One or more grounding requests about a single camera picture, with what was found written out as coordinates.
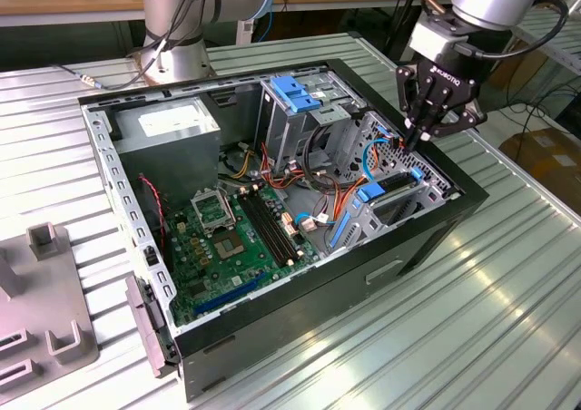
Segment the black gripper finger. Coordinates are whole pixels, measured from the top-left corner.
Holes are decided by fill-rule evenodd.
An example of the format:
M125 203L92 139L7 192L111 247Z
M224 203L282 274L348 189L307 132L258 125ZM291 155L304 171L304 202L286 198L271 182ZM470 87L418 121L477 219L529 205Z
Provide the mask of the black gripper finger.
M422 77L417 64L408 64L396 69L396 83L399 108L406 114L404 146L408 151L413 151L425 131L431 76Z
M415 101L415 144L463 132L487 120L470 90L432 87Z

